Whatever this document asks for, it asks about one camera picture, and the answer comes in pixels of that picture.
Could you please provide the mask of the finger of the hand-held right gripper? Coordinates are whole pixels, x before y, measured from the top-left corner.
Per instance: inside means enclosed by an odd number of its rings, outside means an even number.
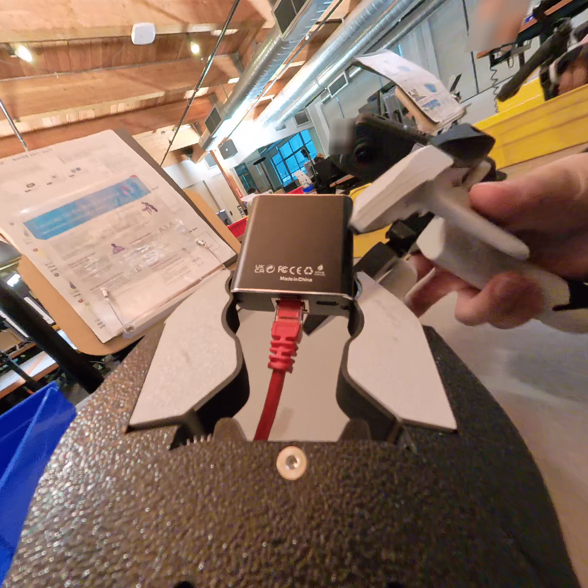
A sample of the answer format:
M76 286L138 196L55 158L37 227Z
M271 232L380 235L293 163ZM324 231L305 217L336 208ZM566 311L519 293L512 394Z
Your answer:
M459 203L449 197L452 184L445 184L458 161L433 145L409 153L355 198L348 227L369 233L425 212L460 226Z
M434 268L434 264L425 257L395 259L375 281L405 306L434 306L432 296L426 294L424 286L419 286L422 281L428 280Z

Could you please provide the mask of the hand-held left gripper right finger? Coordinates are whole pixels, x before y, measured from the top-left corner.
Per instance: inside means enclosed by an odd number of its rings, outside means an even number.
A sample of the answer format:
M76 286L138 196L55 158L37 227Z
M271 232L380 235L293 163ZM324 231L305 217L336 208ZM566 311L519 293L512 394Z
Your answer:
M336 385L338 407L368 439L394 442L406 426L458 430L424 329L393 293L364 272L349 317Z

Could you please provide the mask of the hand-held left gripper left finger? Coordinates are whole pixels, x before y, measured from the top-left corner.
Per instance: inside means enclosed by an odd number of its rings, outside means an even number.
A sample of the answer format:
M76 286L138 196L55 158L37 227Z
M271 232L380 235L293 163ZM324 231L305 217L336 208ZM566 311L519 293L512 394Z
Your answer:
M213 273L165 320L130 430L179 425L202 437L246 405L249 377L231 277Z

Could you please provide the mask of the black network splitter box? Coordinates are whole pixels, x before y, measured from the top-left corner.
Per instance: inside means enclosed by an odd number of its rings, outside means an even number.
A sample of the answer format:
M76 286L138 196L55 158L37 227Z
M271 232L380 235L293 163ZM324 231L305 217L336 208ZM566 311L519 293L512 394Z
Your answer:
M347 195L258 195L231 293L248 311L298 299L309 315L344 316L354 299L353 202Z

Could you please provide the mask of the grey desk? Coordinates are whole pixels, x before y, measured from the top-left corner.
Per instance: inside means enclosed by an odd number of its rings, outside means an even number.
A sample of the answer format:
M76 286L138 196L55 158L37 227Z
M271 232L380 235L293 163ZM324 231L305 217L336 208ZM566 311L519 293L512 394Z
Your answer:
M468 327L454 317L456 294L421 318L507 413L541 470L570 559L587 587L587 336L532 321L512 330ZM336 440L348 418L335 400L348 335L342 317L326 321L299 346L270 440Z

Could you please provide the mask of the person's right hand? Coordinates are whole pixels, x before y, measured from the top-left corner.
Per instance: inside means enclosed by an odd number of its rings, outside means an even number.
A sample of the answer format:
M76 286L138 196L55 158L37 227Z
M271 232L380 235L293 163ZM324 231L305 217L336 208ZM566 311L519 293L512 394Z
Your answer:
M514 179L478 183L469 203L481 216L514 234L531 262L548 272L587 282L587 153L555 160ZM417 317L452 292L457 321L466 326L520 327L539 316L537 284L515 273L496 275L482 289L415 254L418 283L405 298Z

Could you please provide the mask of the instruction sheet document stand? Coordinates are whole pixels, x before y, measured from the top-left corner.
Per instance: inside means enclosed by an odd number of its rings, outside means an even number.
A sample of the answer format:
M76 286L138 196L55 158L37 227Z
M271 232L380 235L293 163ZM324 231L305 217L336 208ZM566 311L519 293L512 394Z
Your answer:
M124 348L240 245L128 134L105 130L1 158L1 238L77 348Z
M432 73L397 55L382 49L354 59L353 65L387 78L407 97L436 129L459 121L465 113L445 85Z

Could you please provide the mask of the black metal pole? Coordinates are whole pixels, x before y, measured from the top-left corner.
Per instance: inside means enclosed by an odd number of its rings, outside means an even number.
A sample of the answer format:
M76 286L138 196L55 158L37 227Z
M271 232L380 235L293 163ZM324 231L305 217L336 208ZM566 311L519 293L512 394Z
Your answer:
M104 376L93 365L91 355L74 347L67 336L61 336L3 278L1 310L86 393L94 393L103 384Z

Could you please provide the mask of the blue plastic bin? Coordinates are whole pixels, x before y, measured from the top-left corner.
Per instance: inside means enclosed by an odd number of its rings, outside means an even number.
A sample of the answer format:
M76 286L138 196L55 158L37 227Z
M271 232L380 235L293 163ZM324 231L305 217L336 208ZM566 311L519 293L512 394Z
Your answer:
M1 415L1 582L40 478L75 416L56 382Z

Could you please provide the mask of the silver ventilation duct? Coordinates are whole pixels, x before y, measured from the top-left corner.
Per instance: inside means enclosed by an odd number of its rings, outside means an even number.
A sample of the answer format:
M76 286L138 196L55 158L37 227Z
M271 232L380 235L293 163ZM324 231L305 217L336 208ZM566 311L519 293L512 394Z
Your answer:
M331 19L344 18L358 1L271 1L274 26L255 49L228 99L205 119L202 150L229 137L293 53Z

